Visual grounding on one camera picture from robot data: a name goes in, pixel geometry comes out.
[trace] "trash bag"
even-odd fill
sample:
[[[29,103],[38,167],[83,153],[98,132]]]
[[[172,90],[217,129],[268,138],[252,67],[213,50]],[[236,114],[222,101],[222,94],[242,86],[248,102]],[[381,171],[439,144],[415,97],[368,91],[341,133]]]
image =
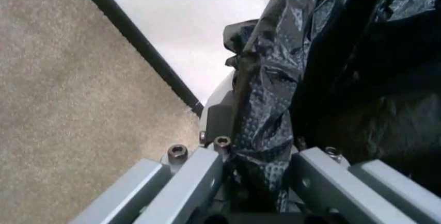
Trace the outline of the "trash bag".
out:
[[[236,53],[226,62],[236,69],[230,168],[252,210],[287,210],[294,141],[440,185],[435,169],[417,170],[441,160],[438,6],[270,0],[259,20],[225,28]]]

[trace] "gray plastic part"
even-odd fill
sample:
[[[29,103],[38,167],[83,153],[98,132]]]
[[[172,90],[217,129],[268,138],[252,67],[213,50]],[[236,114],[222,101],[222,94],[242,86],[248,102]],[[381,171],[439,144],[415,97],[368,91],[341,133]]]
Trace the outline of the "gray plastic part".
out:
[[[417,223],[441,223],[441,199],[380,160],[349,171]]]
[[[221,156],[198,148],[134,222],[186,223],[194,211],[205,209],[222,182]]]
[[[170,179],[170,169],[142,159],[70,224],[132,223]]]
[[[318,148],[292,156],[292,189],[316,213],[337,209],[349,223],[415,223]]]

